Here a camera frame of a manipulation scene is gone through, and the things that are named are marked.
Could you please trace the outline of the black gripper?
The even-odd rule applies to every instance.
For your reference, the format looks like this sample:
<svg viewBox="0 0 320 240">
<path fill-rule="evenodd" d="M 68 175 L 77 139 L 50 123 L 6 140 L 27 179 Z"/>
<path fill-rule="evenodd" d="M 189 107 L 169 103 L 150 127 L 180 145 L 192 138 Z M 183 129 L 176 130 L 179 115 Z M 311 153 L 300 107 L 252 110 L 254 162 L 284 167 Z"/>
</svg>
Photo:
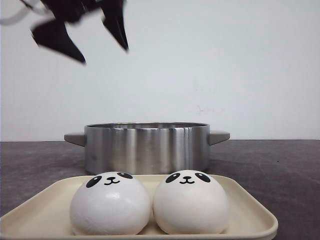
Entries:
<svg viewBox="0 0 320 240">
<path fill-rule="evenodd" d="M 31 29 L 32 37 L 38 46 L 85 64 L 85 57 L 68 35 L 65 22 L 75 23 L 83 15 L 101 9 L 105 28 L 126 52 L 129 50 L 124 27 L 124 0 L 42 0 L 41 2 L 56 19 L 38 24 Z"/>
</svg>

